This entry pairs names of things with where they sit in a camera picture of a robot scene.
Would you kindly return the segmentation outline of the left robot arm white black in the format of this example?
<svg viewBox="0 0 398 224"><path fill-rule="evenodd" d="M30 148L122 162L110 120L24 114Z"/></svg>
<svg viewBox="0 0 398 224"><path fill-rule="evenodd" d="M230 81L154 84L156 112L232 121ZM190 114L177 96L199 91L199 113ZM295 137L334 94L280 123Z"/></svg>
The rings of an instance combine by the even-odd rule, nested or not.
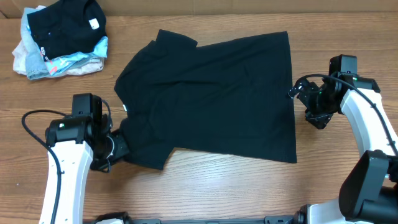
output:
<svg viewBox="0 0 398 224"><path fill-rule="evenodd" d="M49 174L41 223L83 223L88 173L108 173L129 154L119 131L112 131L106 102L91 93L73 96L72 112L53 120L46 130Z"/></svg>

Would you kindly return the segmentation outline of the black t-shirt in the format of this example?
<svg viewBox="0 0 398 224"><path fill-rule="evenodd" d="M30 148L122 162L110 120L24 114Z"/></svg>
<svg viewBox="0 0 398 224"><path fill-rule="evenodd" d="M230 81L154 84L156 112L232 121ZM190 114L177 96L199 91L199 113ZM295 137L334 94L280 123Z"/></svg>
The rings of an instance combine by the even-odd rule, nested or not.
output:
<svg viewBox="0 0 398 224"><path fill-rule="evenodd" d="M126 160L161 170L179 147L296 163L291 87L286 32L199 46L160 30L114 86Z"/></svg>

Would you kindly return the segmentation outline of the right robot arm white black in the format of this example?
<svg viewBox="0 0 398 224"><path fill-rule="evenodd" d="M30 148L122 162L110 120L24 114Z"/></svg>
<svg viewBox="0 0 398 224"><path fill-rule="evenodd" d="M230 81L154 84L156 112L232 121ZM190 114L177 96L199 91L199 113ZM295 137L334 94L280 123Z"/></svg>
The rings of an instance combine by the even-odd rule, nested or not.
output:
<svg viewBox="0 0 398 224"><path fill-rule="evenodd" d="M290 223L397 223L397 134L382 105L381 91L372 78L357 73L357 58L330 59L323 84L299 78L288 95L306 107L305 119L324 129L335 113L346 116L360 155L343 182L338 198L304 205Z"/></svg>

